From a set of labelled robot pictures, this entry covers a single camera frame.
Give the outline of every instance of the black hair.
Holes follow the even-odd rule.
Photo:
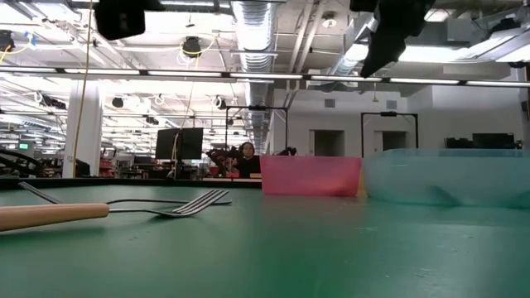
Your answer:
[[[243,144],[241,144],[241,146],[239,146],[239,152],[243,153],[243,149],[245,148],[245,145],[247,144],[252,146],[252,154],[256,154],[256,148],[254,147],[254,144],[252,144],[251,142],[244,142]]]

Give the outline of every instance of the translucent blue bowl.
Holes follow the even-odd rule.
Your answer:
[[[370,198],[405,204],[530,208],[530,153],[398,149],[363,161]]]

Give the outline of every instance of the white wall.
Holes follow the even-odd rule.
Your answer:
[[[275,90],[275,105],[280,106],[285,97],[284,90]],[[324,99],[335,99],[335,108],[324,108]],[[386,99],[397,100],[398,112],[407,111],[407,99],[397,92],[377,92],[378,102],[373,101],[373,92],[333,92],[302,90],[298,93],[289,112],[289,146],[296,147],[301,156],[310,154],[311,130],[344,131],[344,154],[361,156],[361,112],[387,111]],[[365,156],[374,152],[374,134],[377,131],[409,132],[409,143],[414,147],[413,118],[381,118],[367,115],[364,118]],[[271,124],[272,151],[285,147],[285,124],[276,115]]]
[[[510,76],[504,80],[515,80]],[[518,89],[431,86],[408,99],[420,118],[420,146],[442,148],[446,137],[473,133],[513,133],[523,138]]]

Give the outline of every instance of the door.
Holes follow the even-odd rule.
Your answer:
[[[332,130],[310,131],[310,153],[313,156],[344,156],[345,132]]]

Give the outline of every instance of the black shirt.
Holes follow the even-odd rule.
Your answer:
[[[259,156],[253,156],[251,159],[239,158],[235,166],[239,170],[240,178],[250,178],[250,174],[259,174],[262,169],[259,165]]]

